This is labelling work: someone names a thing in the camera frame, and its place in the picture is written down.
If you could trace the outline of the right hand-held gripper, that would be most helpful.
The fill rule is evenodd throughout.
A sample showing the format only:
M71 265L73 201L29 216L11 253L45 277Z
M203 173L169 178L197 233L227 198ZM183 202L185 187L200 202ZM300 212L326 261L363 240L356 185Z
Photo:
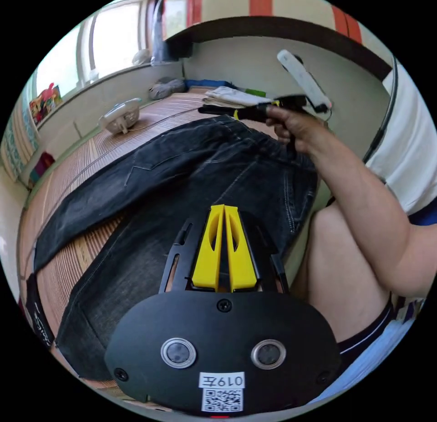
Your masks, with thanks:
M203 105L198 108L198 112L202 114L228 115L235 120L247 119L256 122L265 122L268 118L266 108L269 105L306 114L304 107L307 105L307 98L304 95L283 96L275 100L242 108Z

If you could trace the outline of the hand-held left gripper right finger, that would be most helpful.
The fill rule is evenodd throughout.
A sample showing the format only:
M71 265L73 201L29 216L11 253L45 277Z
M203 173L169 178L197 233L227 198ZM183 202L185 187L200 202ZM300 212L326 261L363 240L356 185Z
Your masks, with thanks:
M227 237L229 280L232 292L252 290L257 278L238 208L224 207Z

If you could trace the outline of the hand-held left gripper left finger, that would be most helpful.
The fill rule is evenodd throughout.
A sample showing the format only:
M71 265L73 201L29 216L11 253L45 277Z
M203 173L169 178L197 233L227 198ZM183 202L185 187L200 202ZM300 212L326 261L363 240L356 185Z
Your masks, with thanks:
M192 274L192 283L196 288L219 288L223 220L224 205L211 206Z

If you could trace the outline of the person's right hand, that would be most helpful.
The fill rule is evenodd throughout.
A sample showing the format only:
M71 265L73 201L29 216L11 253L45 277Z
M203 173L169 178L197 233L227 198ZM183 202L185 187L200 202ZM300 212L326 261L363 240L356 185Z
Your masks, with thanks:
M298 152L314 155L326 149L334 136L315 117L277 106L266 108L266 125L273 128L284 144L294 142Z

